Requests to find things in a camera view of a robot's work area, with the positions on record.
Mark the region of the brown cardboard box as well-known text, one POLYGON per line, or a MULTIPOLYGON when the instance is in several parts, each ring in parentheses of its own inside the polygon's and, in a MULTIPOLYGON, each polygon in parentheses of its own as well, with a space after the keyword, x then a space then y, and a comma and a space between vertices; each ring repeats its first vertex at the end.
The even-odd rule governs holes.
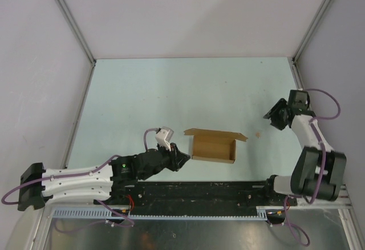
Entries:
POLYGON ((246 142, 248 139, 239 132, 199 128, 185 130, 184 135, 193 139, 193 160, 226 164, 233 164, 236 161, 237 141, 246 142))

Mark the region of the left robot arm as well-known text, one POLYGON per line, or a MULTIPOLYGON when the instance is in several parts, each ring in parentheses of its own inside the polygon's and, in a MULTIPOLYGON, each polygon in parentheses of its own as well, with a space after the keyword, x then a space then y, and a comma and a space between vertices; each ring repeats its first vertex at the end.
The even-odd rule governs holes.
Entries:
POLYGON ((164 169, 177 172, 189 159, 190 155, 172 143, 170 149, 158 146, 136 155, 114 155, 102 165, 88 168, 45 169, 43 163, 34 163, 21 176, 17 209, 68 201, 120 204, 126 187, 164 169))

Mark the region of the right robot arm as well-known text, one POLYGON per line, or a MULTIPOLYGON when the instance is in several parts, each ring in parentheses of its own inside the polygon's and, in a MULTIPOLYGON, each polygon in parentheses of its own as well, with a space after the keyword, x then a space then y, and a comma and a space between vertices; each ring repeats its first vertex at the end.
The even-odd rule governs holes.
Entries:
POLYGON ((263 199, 278 204, 284 195, 302 197, 312 204, 316 199, 335 201, 343 184, 347 158, 327 142, 318 126, 320 116, 310 108, 309 92, 291 90, 288 99, 281 98, 264 115, 271 126, 282 131, 290 128, 302 152, 290 176, 273 175, 263 199))

